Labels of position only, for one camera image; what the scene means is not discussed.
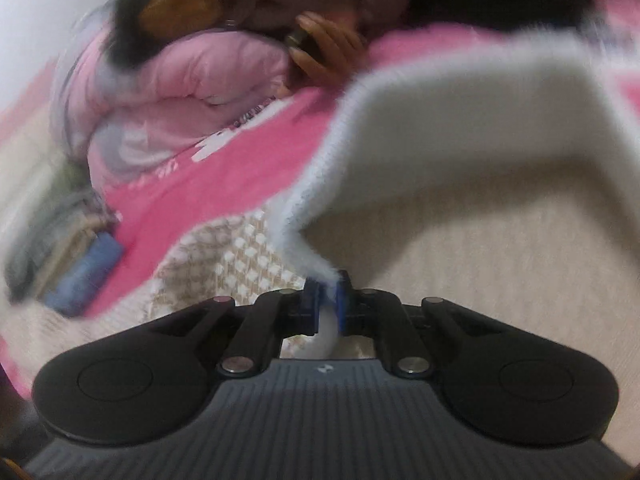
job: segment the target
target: gray ribbed panel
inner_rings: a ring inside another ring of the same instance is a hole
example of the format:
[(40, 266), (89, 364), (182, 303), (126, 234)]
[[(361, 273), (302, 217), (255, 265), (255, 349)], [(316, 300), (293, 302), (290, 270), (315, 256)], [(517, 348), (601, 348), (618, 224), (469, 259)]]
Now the gray ribbed panel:
[(37, 480), (613, 480), (629, 471), (598, 442), (519, 449), (460, 424), (428, 384), (378, 361), (274, 361), (225, 383), (188, 427), (136, 448), (55, 442)]

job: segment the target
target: white wall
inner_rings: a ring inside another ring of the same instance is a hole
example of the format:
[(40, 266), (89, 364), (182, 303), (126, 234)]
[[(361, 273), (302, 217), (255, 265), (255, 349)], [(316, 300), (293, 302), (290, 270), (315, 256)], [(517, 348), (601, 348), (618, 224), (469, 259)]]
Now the white wall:
[(65, 46), (69, 30), (106, 0), (0, 0), (0, 112)]

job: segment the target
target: metal screw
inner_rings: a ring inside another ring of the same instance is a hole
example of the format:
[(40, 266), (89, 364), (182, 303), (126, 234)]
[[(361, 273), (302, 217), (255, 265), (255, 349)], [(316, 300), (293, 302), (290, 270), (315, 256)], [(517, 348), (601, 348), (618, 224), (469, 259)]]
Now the metal screw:
[(398, 361), (398, 368), (405, 374), (423, 374), (430, 366), (427, 359), (423, 357), (405, 357)]
[(254, 362), (248, 357), (228, 357), (222, 361), (222, 369), (230, 374), (244, 374), (254, 367)]

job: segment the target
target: black robotic device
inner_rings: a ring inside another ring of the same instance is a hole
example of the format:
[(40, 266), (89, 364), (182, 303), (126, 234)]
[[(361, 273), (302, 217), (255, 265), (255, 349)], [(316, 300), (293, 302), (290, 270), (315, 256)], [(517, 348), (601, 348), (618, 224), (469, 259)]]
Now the black robotic device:
[(630, 472), (600, 439), (618, 403), (595, 359), (441, 298), (354, 290), (343, 335), (376, 358), (279, 359), (324, 288), (213, 298), (73, 349), (33, 400), (56, 436), (34, 479), (580, 479)]

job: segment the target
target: blue cloth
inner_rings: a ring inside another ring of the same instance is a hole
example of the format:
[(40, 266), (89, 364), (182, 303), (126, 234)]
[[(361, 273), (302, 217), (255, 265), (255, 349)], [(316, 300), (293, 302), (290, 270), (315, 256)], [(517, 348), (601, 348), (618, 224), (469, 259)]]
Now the blue cloth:
[(86, 254), (60, 279), (43, 302), (62, 316), (80, 316), (104, 285), (124, 248), (109, 233), (99, 233)]

